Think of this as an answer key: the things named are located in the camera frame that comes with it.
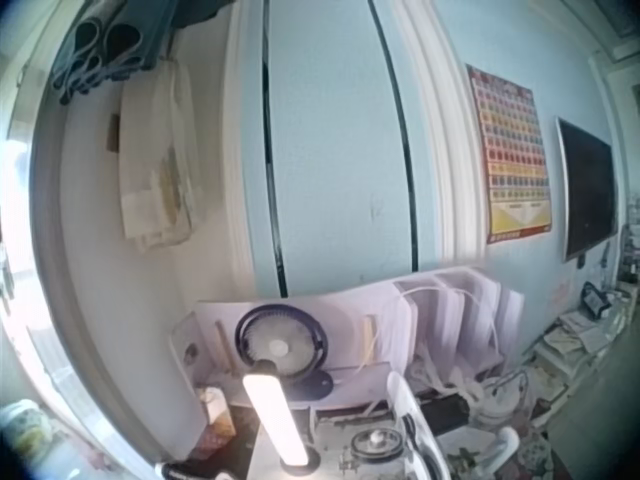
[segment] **cable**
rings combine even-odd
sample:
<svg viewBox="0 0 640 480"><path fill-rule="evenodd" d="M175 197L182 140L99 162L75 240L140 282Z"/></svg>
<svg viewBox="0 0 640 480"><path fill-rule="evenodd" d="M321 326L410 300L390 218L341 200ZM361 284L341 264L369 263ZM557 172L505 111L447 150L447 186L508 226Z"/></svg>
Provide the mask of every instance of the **cable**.
<svg viewBox="0 0 640 480"><path fill-rule="evenodd" d="M384 303L382 305L382 307L380 308L380 313L382 315L384 315L385 311L389 308L389 306L391 305L391 303L393 302L398 302L401 299L403 299L404 297L407 297L409 295L412 295L414 293L417 292L423 292L423 291L442 291L442 292L457 292L457 293L462 293L466 296L468 296L478 307L478 309L480 310L482 308L482 303L474 296L472 295L470 292L467 292L466 290L462 290L460 288L447 288L447 287L431 287L431 286L421 286L421 287L415 287L409 290L406 290L404 292L400 292L398 295L396 295L393 298L390 298L386 303ZM495 351L496 354L500 355L500 350L499 350L499 340L498 340L498 331L496 329L496 325L495 325L495 317L496 317L496 311L493 311L491 314L491 331L493 334L493 342L494 342L494 347L495 347ZM346 381L352 380L356 375L358 375L362 369L366 366L367 364L367 359L371 356L371 354L373 353L375 346L376 346L376 341L378 340L378 336L380 335L380 329L376 328L376 333L373 336L373 339L371 340L371 345L369 347L369 350L367 351L366 355L363 358L362 363L360 364L360 366L356 369L356 371L348 378L346 379L341 379L341 380L336 380L334 382L335 385L340 385Z"/></svg>

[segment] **white trim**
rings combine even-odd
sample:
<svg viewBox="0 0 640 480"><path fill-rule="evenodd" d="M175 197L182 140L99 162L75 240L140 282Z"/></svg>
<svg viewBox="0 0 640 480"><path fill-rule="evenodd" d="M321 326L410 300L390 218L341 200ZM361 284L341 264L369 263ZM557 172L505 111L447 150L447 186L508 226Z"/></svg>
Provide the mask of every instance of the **white trim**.
<svg viewBox="0 0 640 480"><path fill-rule="evenodd" d="M222 173L224 199L229 226L231 268L236 291L241 299L256 296L253 255L242 174L241 65L246 37L249 2L236 2L231 11L229 36L222 83Z"/></svg>
<svg viewBox="0 0 640 480"><path fill-rule="evenodd" d="M440 260L480 258L487 239L487 197L466 69L455 55L433 0L401 0L393 6L427 117L425 135L439 196Z"/></svg>

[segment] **stack of papers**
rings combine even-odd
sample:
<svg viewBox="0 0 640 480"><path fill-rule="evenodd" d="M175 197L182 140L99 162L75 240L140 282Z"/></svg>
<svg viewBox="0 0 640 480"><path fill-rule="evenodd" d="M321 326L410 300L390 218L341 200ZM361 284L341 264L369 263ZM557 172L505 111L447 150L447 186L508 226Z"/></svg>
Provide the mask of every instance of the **stack of papers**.
<svg viewBox="0 0 640 480"><path fill-rule="evenodd" d="M562 327L556 327L547 333L544 336L544 341L562 356L582 348L580 339Z"/></svg>
<svg viewBox="0 0 640 480"><path fill-rule="evenodd" d="M575 311L560 315L560 320L577 336L584 349L589 353L596 353L610 343L602 329L580 312Z"/></svg>

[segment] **poster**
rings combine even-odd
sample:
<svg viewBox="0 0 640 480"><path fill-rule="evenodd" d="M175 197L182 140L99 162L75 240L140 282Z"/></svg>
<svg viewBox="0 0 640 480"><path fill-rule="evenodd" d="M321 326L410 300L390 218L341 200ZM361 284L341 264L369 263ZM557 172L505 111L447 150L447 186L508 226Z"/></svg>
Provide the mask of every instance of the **poster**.
<svg viewBox="0 0 640 480"><path fill-rule="evenodd" d="M483 144L488 243L551 230L551 191L533 92L468 66Z"/></svg>

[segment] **lamp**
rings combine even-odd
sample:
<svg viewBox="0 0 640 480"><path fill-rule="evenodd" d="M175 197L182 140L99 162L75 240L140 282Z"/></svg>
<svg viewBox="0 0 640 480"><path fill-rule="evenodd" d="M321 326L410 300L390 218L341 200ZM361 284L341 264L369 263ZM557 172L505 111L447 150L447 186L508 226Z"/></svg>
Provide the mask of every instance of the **lamp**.
<svg viewBox="0 0 640 480"><path fill-rule="evenodd" d="M275 364L268 360L258 360L244 376L242 383L260 422L280 455L283 470L293 476L314 472L320 465L320 455L302 443Z"/></svg>

